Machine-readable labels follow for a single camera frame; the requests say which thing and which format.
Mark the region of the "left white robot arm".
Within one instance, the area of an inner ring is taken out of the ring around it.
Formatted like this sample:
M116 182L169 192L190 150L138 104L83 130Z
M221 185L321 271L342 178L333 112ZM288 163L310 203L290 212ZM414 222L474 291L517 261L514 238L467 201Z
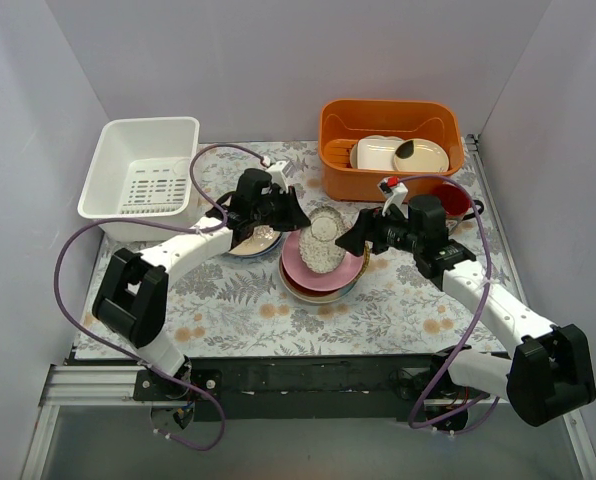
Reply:
M184 370L189 360L164 331L169 288L249 239L258 227L291 232L311 225L287 169L285 161L265 170L248 168L236 190L221 198L228 205L210 209L189 231L137 253L123 248L112 255L92 314L126 340L143 363L160 371L156 387L166 398L181 399L191 386Z

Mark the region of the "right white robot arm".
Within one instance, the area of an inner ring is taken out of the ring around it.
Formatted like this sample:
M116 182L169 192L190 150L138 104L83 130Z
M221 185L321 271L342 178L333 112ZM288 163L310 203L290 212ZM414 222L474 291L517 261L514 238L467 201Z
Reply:
M584 332L573 324L556 325L492 282L475 255L450 238L437 197L413 197L406 213L391 204L363 209L336 244L354 256L366 246L375 254L390 248L412 254L419 273L469 310L507 351L500 358L459 342L436 356L423 397L474 389L508 401L534 427L595 401Z

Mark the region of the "pink round plate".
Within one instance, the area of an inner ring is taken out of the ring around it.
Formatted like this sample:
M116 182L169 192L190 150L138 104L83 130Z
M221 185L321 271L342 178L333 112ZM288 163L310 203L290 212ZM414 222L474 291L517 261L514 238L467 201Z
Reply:
M314 291L333 291L351 283L360 271L363 256L355 257L346 252L341 264L332 272L313 272L300 256L299 237L298 232L289 234L281 252L281 263L287 275L298 285Z

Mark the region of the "woven bamboo pattern plate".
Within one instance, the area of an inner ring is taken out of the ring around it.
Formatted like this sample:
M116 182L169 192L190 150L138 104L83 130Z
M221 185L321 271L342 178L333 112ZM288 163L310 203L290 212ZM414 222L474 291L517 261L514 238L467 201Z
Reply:
M354 278L355 282L357 282L366 272L366 270L369 266L369 263L370 263L370 257L371 257L371 247L368 242L365 242L364 251L363 251L363 263L362 263L360 271Z

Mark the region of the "speckled glass oval dish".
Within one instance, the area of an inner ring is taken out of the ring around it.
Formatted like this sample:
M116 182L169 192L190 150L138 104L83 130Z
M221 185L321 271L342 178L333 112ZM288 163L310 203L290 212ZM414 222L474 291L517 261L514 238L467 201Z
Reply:
M336 240L346 232L342 215L333 207L322 206L310 215L311 224L299 236L299 254L309 270L316 274L334 271L343 261L346 251Z

